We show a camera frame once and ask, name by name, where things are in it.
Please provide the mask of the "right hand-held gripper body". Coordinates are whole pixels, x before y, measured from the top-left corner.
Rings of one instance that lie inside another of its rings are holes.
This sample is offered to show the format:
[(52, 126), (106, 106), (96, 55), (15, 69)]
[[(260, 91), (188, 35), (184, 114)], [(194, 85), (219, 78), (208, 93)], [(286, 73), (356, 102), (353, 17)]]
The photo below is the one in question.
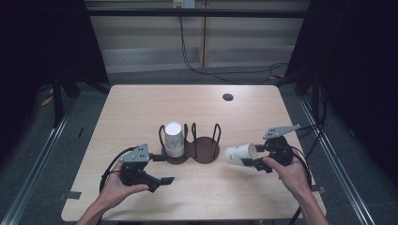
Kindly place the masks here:
[(271, 127), (263, 136), (264, 146), (266, 151), (269, 152), (268, 156), (283, 166), (290, 165), (293, 161), (294, 153), (292, 146), (287, 142), (284, 135), (299, 128), (300, 125)]

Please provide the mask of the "stack of white paper cups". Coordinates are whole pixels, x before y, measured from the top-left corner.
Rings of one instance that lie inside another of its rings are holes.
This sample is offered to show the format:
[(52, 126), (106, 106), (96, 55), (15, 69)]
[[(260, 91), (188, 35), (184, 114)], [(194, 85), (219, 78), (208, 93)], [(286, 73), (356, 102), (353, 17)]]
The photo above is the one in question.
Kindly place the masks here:
[(170, 122), (165, 128), (165, 151), (171, 158), (179, 158), (184, 154), (183, 128), (178, 122)]

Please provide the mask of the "black metal stand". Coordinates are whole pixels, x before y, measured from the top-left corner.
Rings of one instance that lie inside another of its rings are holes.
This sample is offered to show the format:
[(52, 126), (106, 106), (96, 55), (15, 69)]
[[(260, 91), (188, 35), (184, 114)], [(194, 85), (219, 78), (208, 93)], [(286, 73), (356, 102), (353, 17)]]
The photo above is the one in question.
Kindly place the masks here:
[(71, 70), (56, 72), (53, 75), (54, 127), (57, 127), (64, 118), (61, 91), (64, 90), (69, 98), (77, 98), (81, 93), (78, 83), (85, 83), (105, 95), (110, 92), (108, 83), (95, 82)]
[(274, 83), (274, 86), (281, 87), (288, 83), (294, 83), (294, 91), (297, 96), (304, 97), (311, 94), (310, 116), (320, 124), (319, 106), (320, 106), (320, 81), (319, 75), (314, 67), (302, 67), (290, 75), (285, 75), (280, 81)]

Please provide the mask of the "black horizontal bar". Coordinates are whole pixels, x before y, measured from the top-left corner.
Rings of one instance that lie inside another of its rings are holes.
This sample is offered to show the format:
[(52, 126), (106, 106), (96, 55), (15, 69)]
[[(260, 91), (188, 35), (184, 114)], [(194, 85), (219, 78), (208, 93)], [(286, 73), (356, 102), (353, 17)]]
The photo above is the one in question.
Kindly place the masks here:
[(87, 10), (90, 16), (151, 16), (151, 17), (238, 17), (238, 18), (292, 18), (307, 16), (300, 10), (243, 10), (243, 9), (177, 9), (177, 8), (99, 8)]

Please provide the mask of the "white wall power outlet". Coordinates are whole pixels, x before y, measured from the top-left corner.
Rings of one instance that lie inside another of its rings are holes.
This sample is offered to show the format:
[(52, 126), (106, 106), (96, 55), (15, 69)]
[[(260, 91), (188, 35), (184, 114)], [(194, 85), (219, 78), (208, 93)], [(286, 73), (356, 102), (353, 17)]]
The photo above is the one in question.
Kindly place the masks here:
[(195, 0), (173, 0), (173, 8), (195, 8)]

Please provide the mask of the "person's right hand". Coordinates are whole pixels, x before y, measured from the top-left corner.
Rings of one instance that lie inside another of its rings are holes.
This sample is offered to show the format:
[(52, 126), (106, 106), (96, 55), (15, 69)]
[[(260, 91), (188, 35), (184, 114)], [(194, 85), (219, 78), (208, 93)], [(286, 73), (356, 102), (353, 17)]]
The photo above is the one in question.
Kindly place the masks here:
[(294, 154), (293, 160), (288, 166), (283, 166), (271, 157), (264, 157), (263, 161), (279, 175), (284, 186), (299, 203), (305, 203), (310, 199), (312, 192), (308, 184), (305, 166), (297, 154)]

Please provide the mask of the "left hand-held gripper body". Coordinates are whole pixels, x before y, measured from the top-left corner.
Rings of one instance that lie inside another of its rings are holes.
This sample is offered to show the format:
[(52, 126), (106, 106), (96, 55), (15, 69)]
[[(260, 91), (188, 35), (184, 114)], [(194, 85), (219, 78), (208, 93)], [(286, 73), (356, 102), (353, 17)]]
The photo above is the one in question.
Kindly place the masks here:
[(150, 192), (154, 192), (161, 181), (145, 172), (145, 166), (151, 159), (146, 143), (129, 148), (128, 153), (118, 160), (122, 164), (121, 182), (128, 187), (145, 184)]

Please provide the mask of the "dark curtain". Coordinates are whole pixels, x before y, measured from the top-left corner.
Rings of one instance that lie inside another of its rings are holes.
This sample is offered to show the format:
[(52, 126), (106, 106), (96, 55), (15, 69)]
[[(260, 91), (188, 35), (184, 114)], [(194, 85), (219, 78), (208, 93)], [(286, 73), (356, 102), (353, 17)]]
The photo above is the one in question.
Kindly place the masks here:
[(84, 0), (0, 0), (0, 156), (55, 81), (109, 82)]
[(398, 0), (310, 0), (285, 76), (317, 78), (398, 187)]

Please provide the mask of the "single floral paper cup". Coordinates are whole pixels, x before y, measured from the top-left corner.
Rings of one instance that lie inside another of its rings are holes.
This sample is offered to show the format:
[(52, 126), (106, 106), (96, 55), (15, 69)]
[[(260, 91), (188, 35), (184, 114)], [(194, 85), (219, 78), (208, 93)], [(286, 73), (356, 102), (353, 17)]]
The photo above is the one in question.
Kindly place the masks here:
[(225, 150), (225, 157), (228, 164), (242, 166), (243, 158), (257, 158), (258, 154), (254, 144), (246, 143), (240, 146), (228, 147)]

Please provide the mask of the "aluminium floor rail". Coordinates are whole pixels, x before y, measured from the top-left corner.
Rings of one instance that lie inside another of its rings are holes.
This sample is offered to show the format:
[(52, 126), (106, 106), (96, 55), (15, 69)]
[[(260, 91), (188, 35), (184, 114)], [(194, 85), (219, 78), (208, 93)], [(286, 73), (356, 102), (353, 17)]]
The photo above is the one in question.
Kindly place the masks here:
[(69, 120), (69, 116), (72, 110), (75, 108), (77, 100), (74, 99), (67, 107), (65, 114), (61, 117), (60, 122), (55, 126), (46, 143), (41, 149), (41, 152), (27, 178), (24, 180), (22, 187), (20, 188), (18, 195), (14, 198), (10, 208), (6, 212), (4, 218), (0, 222), (0, 225), (18, 225), (23, 212), (38, 185), (38, 180), (42, 176), (45, 166), (47, 165), (54, 148), (63, 130)]
[(303, 111), (306, 114), (306, 117), (310, 123), (310, 125), (314, 128), (314, 133), (317, 136), (318, 142), (320, 143), (322, 149), (325, 152), (325, 155), (329, 161), (331, 168), (333, 169), (337, 179), (339, 180), (340, 185), (345, 193), (345, 196), (349, 200), (357, 218), (360, 221), (361, 225), (375, 225), (375, 221), (371, 216), (371, 213), (352, 183), (351, 178), (347, 174), (344, 165), (341, 160), (337, 156), (335, 149), (333, 148), (329, 137), (323, 128), (318, 126), (315, 122), (315, 117), (312, 114), (312, 106), (310, 102), (304, 97), (299, 98), (299, 103), (303, 108)]

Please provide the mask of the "person's left hand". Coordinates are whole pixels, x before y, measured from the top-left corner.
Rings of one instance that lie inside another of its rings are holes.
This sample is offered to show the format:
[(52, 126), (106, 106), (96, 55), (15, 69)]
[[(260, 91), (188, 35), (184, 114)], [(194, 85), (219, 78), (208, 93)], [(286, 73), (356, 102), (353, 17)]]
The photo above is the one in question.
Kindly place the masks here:
[(148, 190), (148, 185), (139, 184), (131, 187), (125, 186), (120, 180), (120, 172), (123, 164), (117, 162), (111, 170), (105, 185), (98, 196), (99, 205), (103, 210), (109, 210), (118, 206), (131, 194)]

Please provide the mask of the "black wire double cup holder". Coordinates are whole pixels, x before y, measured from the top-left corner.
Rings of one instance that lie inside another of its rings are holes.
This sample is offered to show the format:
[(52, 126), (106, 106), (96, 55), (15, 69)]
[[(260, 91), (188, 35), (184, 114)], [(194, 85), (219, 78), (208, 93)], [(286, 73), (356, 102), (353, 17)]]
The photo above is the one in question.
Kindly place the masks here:
[(171, 164), (181, 164), (189, 158), (203, 164), (213, 162), (220, 153), (220, 139), (222, 130), (219, 124), (213, 128), (211, 137), (199, 137), (197, 135), (196, 124), (193, 123), (191, 128), (185, 124), (183, 128), (184, 136), (184, 154), (181, 157), (169, 157), (165, 151), (165, 125), (161, 125), (159, 129), (159, 139), (161, 143), (161, 152), (166, 155), (166, 161)]

